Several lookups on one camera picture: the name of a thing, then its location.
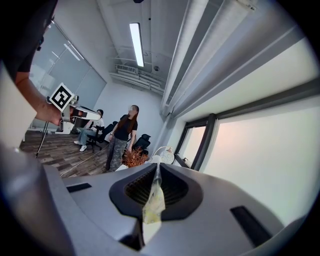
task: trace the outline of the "ceiling light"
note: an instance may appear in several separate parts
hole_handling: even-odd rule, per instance
[[[140,24],[139,23],[131,23],[130,24],[131,37],[134,47],[134,53],[136,58],[136,63],[138,66],[143,67],[144,56],[142,54],[142,42],[141,42],[141,33],[140,33]]]
[[[75,51],[80,55],[80,57],[82,58],[82,59],[85,59],[84,57],[82,57],[81,56],[81,54],[77,51],[77,49],[71,44],[71,46],[73,47],[73,49],[75,49]]]
[[[80,59],[78,58],[78,56],[74,53],[73,50],[70,49],[70,47],[68,45],[66,45],[65,43],[63,44],[65,48],[67,48],[69,50],[69,52],[77,59],[77,61],[80,61]]]
[[[58,55],[56,55],[53,51],[52,51],[52,53],[53,53],[57,58],[59,58],[59,56],[58,56]]]

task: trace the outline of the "pipe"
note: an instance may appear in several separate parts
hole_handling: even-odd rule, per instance
[[[113,76],[113,73],[111,73],[110,75],[111,75],[112,77],[114,77],[115,79],[118,79],[118,80],[121,80],[121,81],[130,83],[130,84],[133,84],[133,85],[135,85],[135,86],[140,86],[140,87],[143,87],[143,88],[148,89],[148,90],[150,90],[150,91],[153,91],[153,92],[155,92],[155,93],[158,93],[158,94],[160,94],[160,95],[163,95],[163,91],[161,91],[161,90],[163,90],[163,89],[160,89],[160,88],[158,89],[158,88],[154,88],[154,87],[149,87],[149,86],[147,86],[147,85],[145,85],[145,84],[142,84],[142,83],[140,83],[140,82],[138,82],[138,81],[131,80],[131,79],[129,79],[129,78],[119,77],[119,76]]]
[[[144,84],[144,85],[146,85],[146,86],[148,86],[148,87],[155,88],[155,89],[157,89],[157,90],[159,90],[159,91],[161,91],[161,92],[164,91],[164,89],[162,89],[161,87],[159,87],[159,86],[157,86],[157,85],[153,85],[153,84],[150,83],[150,82],[145,82],[145,81],[142,81],[142,80],[140,80],[140,79],[138,79],[138,78],[132,77],[132,76],[134,76],[134,74],[126,74],[126,75],[123,75],[123,74],[117,74],[117,73],[110,73],[110,75],[111,75],[111,76],[114,76],[114,77],[125,78],[125,79],[127,79],[127,80],[133,80],[133,81],[135,81],[135,82]]]
[[[128,77],[132,77],[132,78],[138,79],[140,81],[144,81],[144,82],[146,82],[148,84],[152,84],[154,86],[160,87],[159,84],[157,84],[155,82],[152,82],[152,81],[148,81],[147,79],[143,79],[138,74],[132,74],[132,73],[124,72],[124,71],[121,71],[121,70],[118,70],[118,74],[124,75],[124,76],[128,76]]]
[[[114,59],[114,60],[124,60],[124,61],[130,61],[130,62],[137,62],[136,59],[131,59],[131,58],[115,58],[115,57],[112,57],[110,59]],[[150,62],[145,62],[144,64],[148,64],[148,65],[152,65],[152,63]]]
[[[165,109],[172,87],[184,61],[191,40],[207,6],[208,0],[189,0],[185,9],[179,36],[175,45],[172,62],[166,81],[160,111]]]
[[[156,76],[156,75],[154,75],[154,74],[151,74],[151,73],[142,71],[142,70],[140,70],[140,69],[138,69],[138,71],[139,71],[139,74],[140,74],[140,75],[144,75],[144,76],[146,76],[146,77],[151,76],[151,77],[153,77],[153,78],[155,78],[155,79],[158,79],[158,80],[160,80],[160,81],[162,81],[162,82],[166,82],[166,81],[167,81],[167,80],[165,80],[165,79],[163,79],[163,78],[161,78],[161,77],[159,77],[159,76]]]
[[[153,78],[151,78],[151,77],[149,77],[149,76],[146,76],[146,75],[144,75],[144,74],[139,74],[139,76],[140,77],[142,77],[142,78],[144,78],[144,79],[148,79],[148,80],[150,80],[150,81],[152,81],[152,82],[154,82],[154,83],[160,83],[160,85],[162,84],[162,82],[161,81],[158,81],[158,80],[156,80],[156,79],[153,79]]]
[[[171,113],[169,113],[166,118],[165,118],[165,121],[164,121],[164,124],[161,128],[161,131],[160,131],[160,134],[158,135],[158,138],[156,139],[156,142],[154,144],[154,147],[153,147],[153,151],[152,151],[152,156],[154,155],[154,153],[157,151],[158,149],[158,146],[159,146],[159,143],[160,143],[160,140],[162,139],[162,136],[165,132],[165,129],[167,128],[167,124],[169,122],[169,119],[170,119],[170,116],[171,116]]]
[[[162,113],[171,113],[193,83],[197,75],[207,65],[210,59],[216,54],[223,43],[235,31],[239,24],[251,12],[250,9],[243,7],[234,0],[224,0],[220,9],[216,13],[207,32],[205,33],[196,53],[194,54],[189,67],[176,89],[168,108],[162,109]]]

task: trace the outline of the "wooden floor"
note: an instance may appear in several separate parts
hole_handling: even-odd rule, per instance
[[[88,145],[84,152],[80,152],[80,146],[74,144],[77,137],[73,134],[47,134],[37,159],[45,165],[56,167],[63,178],[105,173],[103,165],[107,160],[108,144],[100,144],[101,151],[95,147],[93,153]],[[20,149],[36,156],[41,138],[42,133],[28,131]]]

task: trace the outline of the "orange plant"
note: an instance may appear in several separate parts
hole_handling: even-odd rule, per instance
[[[142,154],[142,149],[138,147],[137,149],[132,149],[131,152],[125,151],[123,163],[128,166],[128,168],[134,166],[140,166],[148,160],[146,154]]]

